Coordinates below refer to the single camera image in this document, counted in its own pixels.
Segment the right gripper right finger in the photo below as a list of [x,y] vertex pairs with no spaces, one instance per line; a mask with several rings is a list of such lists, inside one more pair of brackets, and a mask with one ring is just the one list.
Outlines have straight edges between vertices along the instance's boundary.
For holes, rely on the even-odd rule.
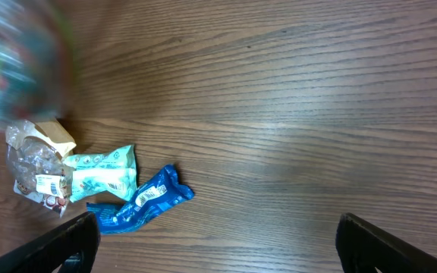
[[335,247],[345,272],[437,273],[436,257],[351,213],[340,217]]

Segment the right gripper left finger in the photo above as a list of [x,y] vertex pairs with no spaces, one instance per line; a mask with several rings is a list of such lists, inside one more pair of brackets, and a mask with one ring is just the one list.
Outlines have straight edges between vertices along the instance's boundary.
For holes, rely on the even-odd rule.
[[0,273],[90,273],[99,243],[96,216],[84,212],[0,256]]

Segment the beige cookie snack bag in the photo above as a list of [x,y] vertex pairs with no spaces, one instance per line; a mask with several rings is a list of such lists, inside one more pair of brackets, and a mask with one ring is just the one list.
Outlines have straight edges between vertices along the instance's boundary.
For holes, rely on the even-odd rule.
[[55,119],[7,126],[7,166],[14,192],[63,215],[71,196],[73,168],[63,163],[77,146]]

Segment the teal white snack packet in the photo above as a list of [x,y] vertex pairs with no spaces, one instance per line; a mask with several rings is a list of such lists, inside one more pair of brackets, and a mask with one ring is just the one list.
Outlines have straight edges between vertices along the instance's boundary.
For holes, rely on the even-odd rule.
[[105,191],[129,201],[137,191],[134,145],[122,146],[105,154],[69,155],[63,163],[74,169],[70,196],[72,202]]

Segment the blue snack wrapper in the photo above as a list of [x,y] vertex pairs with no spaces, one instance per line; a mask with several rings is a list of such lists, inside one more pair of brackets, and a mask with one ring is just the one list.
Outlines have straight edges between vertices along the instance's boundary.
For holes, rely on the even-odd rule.
[[87,203],[102,234],[134,232],[174,206],[194,198],[191,188],[179,182],[174,165],[166,165],[138,187],[124,205]]

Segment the green Haribo candy bag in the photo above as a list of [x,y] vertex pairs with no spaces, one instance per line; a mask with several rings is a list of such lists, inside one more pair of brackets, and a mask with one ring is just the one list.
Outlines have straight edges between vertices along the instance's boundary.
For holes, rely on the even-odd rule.
[[60,1],[0,0],[0,130],[63,115],[75,86],[71,29]]

